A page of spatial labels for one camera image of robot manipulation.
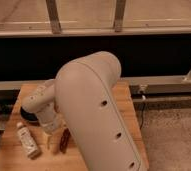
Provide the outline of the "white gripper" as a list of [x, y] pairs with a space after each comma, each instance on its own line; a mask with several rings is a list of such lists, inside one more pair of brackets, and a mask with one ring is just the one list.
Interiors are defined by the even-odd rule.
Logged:
[[42, 127], [44, 133], [44, 139], [46, 142], [46, 148], [50, 149], [50, 143], [52, 139], [52, 133], [60, 128], [62, 122], [59, 115], [55, 112], [40, 112], [37, 114], [40, 126]]

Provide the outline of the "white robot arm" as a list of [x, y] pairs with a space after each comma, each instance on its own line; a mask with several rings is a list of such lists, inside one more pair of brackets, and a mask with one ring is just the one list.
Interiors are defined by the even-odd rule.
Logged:
[[27, 95], [22, 109], [48, 134], [64, 121], [89, 171], [147, 171], [113, 97], [120, 76], [110, 52], [74, 59]]

